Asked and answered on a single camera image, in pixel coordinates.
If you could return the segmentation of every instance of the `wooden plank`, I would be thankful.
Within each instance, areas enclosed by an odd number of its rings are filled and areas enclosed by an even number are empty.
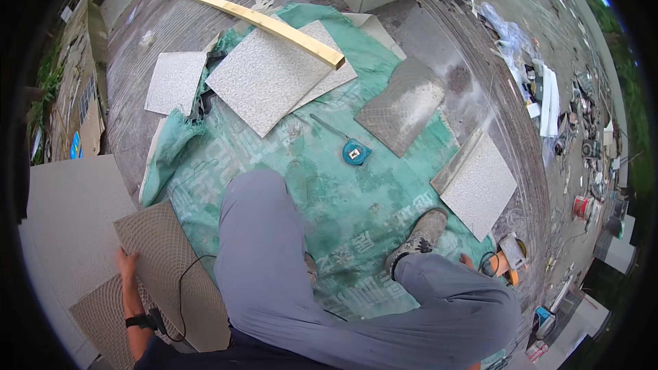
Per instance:
[[[195,0],[219,9],[230,15],[239,17],[277,37],[281,37],[293,45],[299,46],[301,50],[310,54],[314,58],[322,61],[334,70],[338,70],[345,63],[345,56],[336,52],[324,43],[314,38],[304,35],[297,29],[274,20],[262,13],[254,12],[239,4],[228,2],[227,0]]]

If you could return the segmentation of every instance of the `red and white bucket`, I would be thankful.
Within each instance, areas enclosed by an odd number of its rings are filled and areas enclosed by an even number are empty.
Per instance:
[[[592,198],[585,196],[576,196],[573,208],[574,216],[580,220],[587,219],[592,212]]]

